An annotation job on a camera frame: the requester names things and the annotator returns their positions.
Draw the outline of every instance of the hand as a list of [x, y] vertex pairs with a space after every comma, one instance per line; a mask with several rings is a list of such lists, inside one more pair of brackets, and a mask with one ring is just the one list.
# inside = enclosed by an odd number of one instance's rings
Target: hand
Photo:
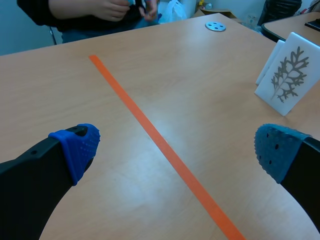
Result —
[[158, 17], [158, 0], [146, 0], [145, 3], [147, 13], [145, 13], [145, 10], [142, 7], [139, 7], [141, 16], [148, 22], [156, 20]]
[[111, 22], [121, 21], [129, 11], [128, 0], [89, 0], [91, 15]]

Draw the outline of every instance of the blue jeans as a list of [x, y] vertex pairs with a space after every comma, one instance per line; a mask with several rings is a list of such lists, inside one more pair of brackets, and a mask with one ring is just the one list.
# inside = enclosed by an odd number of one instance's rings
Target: blue jeans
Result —
[[119, 26], [117, 28], [100, 30], [100, 31], [70, 29], [62, 33], [62, 43], [65, 44], [65, 43], [70, 43], [78, 40], [89, 39], [89, 38], [104, 36], [108, 34], [115, 34], [115, 33], [120, 33], [128, 30], [133, 30], [133, 29], [141, 29], [141, 28], [154, 26], [154, 25], [158, 25], [158, 23], [156, 23], [155, 21], [148, 22], [148, 21], [145, 21], [144, 19], [141, 19], [138, 22], [133, 22], [132, 24], [125, 24], [124, 26]]

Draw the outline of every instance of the black sleeve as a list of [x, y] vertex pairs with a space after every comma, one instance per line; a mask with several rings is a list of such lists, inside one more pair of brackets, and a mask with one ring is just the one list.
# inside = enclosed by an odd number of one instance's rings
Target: black sleeve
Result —
[[52, 15], [49, 0], [17, 0], [17, 4], [37, 25], [55, 27], [60, 22]]

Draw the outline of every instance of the cardboard box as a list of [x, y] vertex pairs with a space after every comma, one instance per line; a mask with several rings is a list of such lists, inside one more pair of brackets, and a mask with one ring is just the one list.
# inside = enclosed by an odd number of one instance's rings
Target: cardboard box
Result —
[[197, 18], [210, 14], [222, 14], [227, 18], [236, 21], [237, 23], [242, 23], [242, 21], [239, 18], [237, 18], [229, 9], [224, 8], [202, 9], [201, 7], [199, 7], [198, 11], [196, 11], [192, 18]]

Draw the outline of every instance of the blue rubber fingertip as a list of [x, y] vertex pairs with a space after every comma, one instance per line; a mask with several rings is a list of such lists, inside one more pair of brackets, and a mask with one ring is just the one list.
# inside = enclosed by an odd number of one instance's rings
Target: blue rubber fingertip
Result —
[[258, 128], [254, 138], [256, 157], [262, 168], [278, 184], [285, 178], [303, 141], [305, 133], [276, 124]]
[[69, 169], [73, 185], [83, 177], [90, 160], [96, 155], [100, 142], [99, 130], [92, 124], [78, 124], [87, 127], [85, 136], [78, 136], [74, 132], [59, 130], [52, 132], [49, 137], [58, 139], [62, 145], [64, 158]]

